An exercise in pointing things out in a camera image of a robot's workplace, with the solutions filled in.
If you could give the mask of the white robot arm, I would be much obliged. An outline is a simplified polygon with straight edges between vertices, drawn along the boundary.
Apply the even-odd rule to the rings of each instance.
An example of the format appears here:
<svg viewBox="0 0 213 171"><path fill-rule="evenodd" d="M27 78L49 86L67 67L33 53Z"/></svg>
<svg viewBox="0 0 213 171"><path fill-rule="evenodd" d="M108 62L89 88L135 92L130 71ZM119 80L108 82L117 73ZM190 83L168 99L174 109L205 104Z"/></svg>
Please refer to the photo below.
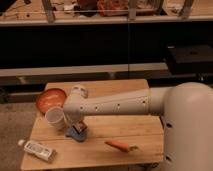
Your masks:
<svg viewBox="0 0 213 171"><path fill-rule="evenodd" d="M164 171L213 171L213 88L196 82L139 89L90 98L72 87L63 105L74 124L94 115L146 115L164 118Z"/></svg>

